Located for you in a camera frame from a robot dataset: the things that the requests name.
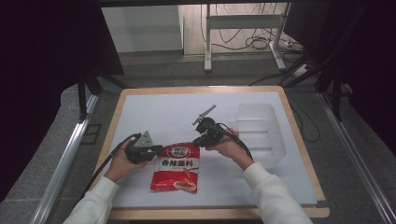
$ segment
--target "white sleeve cuff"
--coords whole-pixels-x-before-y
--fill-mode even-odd
[[[251,189],[270,176],[260,162],[254,162],[244,172],[244,178]]]
[[[113,181],[102,176],[91,192],[100,197],[104,202],[111,203],[119,187]]]

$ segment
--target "cable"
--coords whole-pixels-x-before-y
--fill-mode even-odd
[[[108,162],[111,160],[111,158],[114,157],[114,155],[117,153],[117,151],[120,149],[120,147],[126,143],[129,139],[131,139],[132,137],[135,136],[135,133],[128,136],[127,138],[125,138],[122,142],[120,142],[110,153],[110,155],[107,156],[107,158],[105,159],[105,161],[102,163],[102,165],[100,165],[100,167],[96,170],[95,174],[93,174],[90,182],[88,183],[87,187],[85,187],[84,191],[82,191],[81,196],[79,197],[79,201],[84,198],[85,193],[90,189],[93,181],[95,181],[96,177],[102,172],[102,170],[105,168],[105,166],[108,164]]]
[[[264,47],[258,48],[258,47],[256,47],[256,46],[254,46],[254,43],[256,43],[256,42],[265,43],[265,46],[264,46]],[[265,36],[255,36],[255,35],[253,35],[252,37],[249,37],[249,38],[245,41],[245,44],[246,44],[247,46],[253,47],[254,49],[266,49],[266,48],[268,47],[268,45],[269,45],[269,40],[268,40],[267,37],[265,37]]]
[[[303,54],[305,50],[297,50],[297,49],[288,49],[285,47],[277,46],[279,52],[287,52],[287,53],[296,53],[296,54]]]
[[[257,5],[253,8],[253,10],[251,10],[250,14],[253,14],[254,10],[255,10],[259,5],[260,5],[260,4],[257,4]]]
[[[267,32],[268,34],[270,34],[270,36],[272,36],[272,35],[275,36],[275,35],[272,33],[272,31],[269,31],[269,30],[267,30],[267,29],[262,29],[262,28],[261,28],[261,30]],[[285,42],[289,42],[289,40],[286,40],[286,39],[282,39],[282,38],[279,38],[279,39],[282,40],[282,41],[285,41]],[[290,43],[301,45],[299,42],[296,42],[296,41],[293,41],[293,42],[290,42]]]
[[[304,139],[304,124],[303,124],[303,120],[302,120],[300,114],[298,113],[298,111],[296,110],[296,108],[294,108],[294,106],[292,104],[290,104],[290,108],[291,108],[291,111],[294,112],[294,114],[297,116],[297,119],[299,120],[300,126],[297,124],[297,127],[300,130],[302,138]]]
[[[265,79],[268,79],[268,78],[271,78],[271,77],[277,77],[277,76],[285,75],[285,76],[283,76],[283,77],[280,79],[279,84],[278,84],[279,86],[283,86],[283,81],[284,81],[285,79],[287,79],[287,78],[290,76],[290,73],[291,73],[291,72],[294,73],[294,70],[296,70],[297,66],[298,66],[299,64],[302,64],[307,58],[308,58],[308,55],[307,55],[307,54],[304,54],[304,55],[303,55],[301,58],[299,58],[295,63],[293,63],[293,64],[289,67],[288,70],[286,70],[286,71],[284,71],[284,72],[281,72],[281,73],[277,73],[277,74],[271,75],[271,76],[269,76],[269,77],[262,77],[262,78],[259,78],[259,79],[255,80],[255,81],[251,82],[251,83],[248,84],[248,85],[249,85],[249,86],[253,86],[254,84],[256,84],[256,83],[258,83],[258,82],[261,82],[261,81],[263,81],[263,80],[265,80]]]
[[[264,6],[262,7],[262,14],[264,13],[265,5],[267,5],[267,4],[264,3]]]
[[[228,130],[230,130],[230,133],[229,133],[229,132],[226,132],[226,131],[223,130],[223,129],[216,129],[216,128],[212,128],[212,127],[210,127],[210,129],[213,130],[213,131],[220,132],[220,133],[223,133],[223,134],[229,136],[231,139],[233,139],[233,140],[235,141],[236,144],[238,144],[238,146],[240,146],[242,149],[244,149],[244,151],[246,152],[246,154],[247,154],[251,159],[253,159],[253,157],[251,156],[250,150],[249,150],[248,147],[245,145],[245,143],[242,142],[242,141],[239,139],[239,137],[238,137],[235,133],[233,133],[233,131],[231,131],[231,129],[230,129],[227,125],[225,125],[225,124],[223,124],[223,123],[219,123],[219,125],[223,125],[224,127],[226,127]]]
[[[298,59],[296,60],[296,61],[291,61],[290,59],[287,59],[286,57],[285,57],[285,55],[289,55],[289,54],[301,54],[301,53],[294,53],[294,52],[288,52],[288,53],[283,53],[283,54],[281,54],[281,56],[282,56],[282,59],[284,60],[284,61],[286,61],[286,62],[288,62],[288,63],[295,63],[295,62],[297,62],[298,61]]]
[[[285,91],[285,93],[289,96],[289,98],[295,103],[295,104],[297,104],[297,106],[303,111],[303,113],[306,115],[306,117],[314,124],[314,126],[315,126],[315,129],[317,130],[317,132],[318,132],[318,135],[317,135],[317,137],[316,138],[314,138],[313,140],[312,139],[308,139],[308,138],[305,138],[304,137],[304,130],[302,131],[302,137],[303,137],[303,139],[305,140],[305,141],[307,141],[307,142],[317,142],[318,140],[319,140],[319,138],[321,137],[321,133],[320,133],[320,130],[319,130],[319,127],[318,127],[318,125],[314,122],[314,120],[308,115],[308,113],[297,103],[297,101],[296,101],[296,99],[293,97],[293,96],[291,96],[291,94],[289,93],[289,92],[287,92],[287,91]],[[300,119],[300,123],[302,124],[302,127],[304,128],[304,125],[303,125],[303,120],[301,119],[301,117],[300,117],[300,115],[299,115],[299,113],[297,112],[296,113],[297,114],[297,117],[299,117],[299,119]]]
[[[225,8],[225,4],[223,4],[223,7],[224,7],[224,10],[225,10],[228,14],[230,14],[230,12],[227,10],[227,8]]]
[[[204,37],[204,28],[202,27],[202,5],[201,5],[201,35],[202,35],[202,39],[204,40],[204,42],[206,43],[205,37]]]
[[[219,15],[219,13],[218,13],[218,4],[216,4],[216,15]],[[228,43],[228,42],[230,42],[230,41],[232,41],[238,34],[239,34],[239,32],[241,31],[242,29],[239,29],[236,33],[235,33],[235,35],[233,36],[233,37],[231,37],[229,40],[224,40],[224,38],[222,37],[222,34],[221,34],[221,29],[219,29],[219,34],[220,34],[220,37],[221,37],[221,40],[224,42],[224,43]]]
[[[223,45],[220,45],[220,44],[211,44],[212,46],[218,46],[218,47],[221,47],[221,48],[224,48],[224,49],[231,49],[231,50],[239,50],[239,49],[247,49],[247,48],[249,48],[250,46],[244,46],[244,47],[242,47],[242,48],[239,48],[239,49],[233,49],[233,48],[228,48],[228,47],[225,47],[225,46],[223,46]]]

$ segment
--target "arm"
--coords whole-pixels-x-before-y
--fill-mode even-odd
[[[78,202],[64,223],[107,223],[114,195],[119,189],[117,181],[133,170],[143,168],[148,163],[143,161],[135,165],[128,161],[123,150],[130,142],[131,140],[121,146],[105,175]]]
[[[228,132],[238,135],[235,130]],[[251,197],[257,204],[264,223],[312,223],[303,208],[292,198],[285,184],[276,175],[270,175],[260,163],[255,163],[231,138],[223,137],[217,145],[206,149],[217,150],[241,167],[252,190]]]

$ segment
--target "snack bag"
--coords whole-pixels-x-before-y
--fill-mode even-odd
[[[196,193],[199,158],[200,148],[190,142],[165,147],[157,156],[151,189]]]

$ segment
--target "gray floor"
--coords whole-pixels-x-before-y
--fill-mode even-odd
[[[241,85],[277,73],[270,54],[217,55],[213,71],[204,72],[203,57],[135,57],[121,55],[125,77],[119,80],[130,86],[171,87],[206,85]],[[276,85],[280,77],[264,80],[260,85]],[[319,99],[314,92],[316,78],[292,89],[286,89],[294,115],[299,123],[304,141],[316,169],[318,180],[331,208],[327,218],[313,218],[314,223],[384,223],[369,193],[361,182],[355,167],[334,131]],[[104,88],[92,114],[91,124],[101,126],[95,143],[91,135],[85,135],[70,168],[64,186],[51,210],[48,223],[62,223],[78,200],[80,193],[92,175],[109,122],[118,101],[121,88],[103,79]],[[343,123],[362,154],[375,179],[389,200],[396,202],[396,178],[392,171],[396,159],[378,136],[342,99]],[[67,141],[78,122],[77,87],[63,93],[62,106],[46,138],[7,199],[0,204],[1,223],[28,223],[35,212],[51,175],[62,156]],[[109,223],[128,223],[113,221]],[[134,223],[187,223],[187,221],[135,221]],[[188,221],[188,223],[261,223],[250,221]]]

